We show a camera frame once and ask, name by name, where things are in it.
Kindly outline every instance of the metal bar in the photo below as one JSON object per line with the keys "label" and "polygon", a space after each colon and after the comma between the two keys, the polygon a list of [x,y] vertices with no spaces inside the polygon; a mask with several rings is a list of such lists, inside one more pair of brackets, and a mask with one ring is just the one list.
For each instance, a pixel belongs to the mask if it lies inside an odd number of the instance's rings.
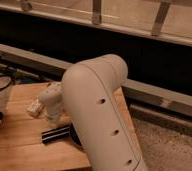
{"label": "metal bar", "polygon": [[[48,56],[0,44],[0,52],[5,60],[40,71],[62,76],[72,64]],[[192,117],[192,96],[166,90],[128,79],[123,84],[124,95],[133,99],[160,106]]]}
{"label": "metal bar", "polygon": [[102,0],[93,0],[92,23],[95,25],[99,25],[102,22],[101,5],[102,5]]}
{"label": "metal bar", "polygon": [[166,19],[166,15],[169,11],[170,5],[171,5],[171,0],[162,0],[161,1],[160,7],[158,10],[158,14],[156,16],[155,23],[154,23],[153,28],[152,28],[152,32],[151,32],[152,36],[159,36],[160,35],[161,29],[162,29],[162,26],[163,26],[164,21]]}
{"label": "metal bar", "polygon": [[62,138],[67,138],[70,136],[69,130],[68,131],[64,131],[64,132],[60,132],[51,136],[47,136],[47,137],[42,137],[42,143],[43,144],[48,144],[51,143],[52,141],[56,141],[56,140],[60,140]]}
{"label": "metal bar", "polygon": [[45,132],[42,132],[42,138],[49,137],[49,136],[59,134],[59,133],[62,133],[62,132],[69,132],[69,129],[70,129],[70,126],[66,125],[66,126],[63,126],[63,127],[60,127],[60,128],[45,131]]}

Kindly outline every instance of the railing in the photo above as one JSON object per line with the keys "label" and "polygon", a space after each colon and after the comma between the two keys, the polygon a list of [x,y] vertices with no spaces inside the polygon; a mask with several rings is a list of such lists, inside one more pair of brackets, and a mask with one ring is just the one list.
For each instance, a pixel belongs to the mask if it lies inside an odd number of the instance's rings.
{"label": "railing", "polygon": [[0,9],[192,46],[191,0],[0,0]]}
{"label": "railing", "polygon": [[[62,77],[64,71],[72,65],[69,62],[3,44],[0,44],[0,53],[5,61],[32,69],[37,68],[38,71],[58,78]],[[130,79],[126,80],[122,88],[126,97],[192,117],[192,96]]]}

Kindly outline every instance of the black wall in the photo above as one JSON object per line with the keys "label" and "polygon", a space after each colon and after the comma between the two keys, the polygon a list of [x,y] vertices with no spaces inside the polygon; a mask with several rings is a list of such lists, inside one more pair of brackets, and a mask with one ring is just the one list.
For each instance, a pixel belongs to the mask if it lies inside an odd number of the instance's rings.
{"label": "black wall", "polygon": [[129,78],[192,95],[192,47],[1,10],[0,43],[72,63],[118,54]]}

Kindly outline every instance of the wooden table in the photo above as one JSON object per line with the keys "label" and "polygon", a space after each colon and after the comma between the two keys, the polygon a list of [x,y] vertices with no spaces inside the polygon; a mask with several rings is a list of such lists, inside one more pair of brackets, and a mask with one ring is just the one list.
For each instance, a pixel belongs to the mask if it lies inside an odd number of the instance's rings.
{"label": "wooden table", "polygon": [[[50,129],[44,119],[44,111],[39,118],[33,119],[26,109],[47,84],[13,86],[0,126],[0,171],[85,170],[81,168],[90,167],[86,154],[77,149],[70,139],[49,145],[41,143],[41,132]],[[115,92],[115,97],[130,133],[138,144],[121,89]],[[69,122],[69,116],[65,113],[62,124]]]}

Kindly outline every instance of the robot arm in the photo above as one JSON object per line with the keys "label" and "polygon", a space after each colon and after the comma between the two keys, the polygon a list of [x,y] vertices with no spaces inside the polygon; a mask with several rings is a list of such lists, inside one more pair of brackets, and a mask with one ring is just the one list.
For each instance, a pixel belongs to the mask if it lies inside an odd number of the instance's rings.
{"label": "robot arm", "polygon": [[116,55],[79,62],[62,79],[62,97],[95,171],[147,170],[113,92],[127,78]]}
{"label": "robot arm", "polygon": [[54,82],[39,93],[38,100],[45,106],[46,119],[52,128],[57,128],[62,112],[61,83]]}

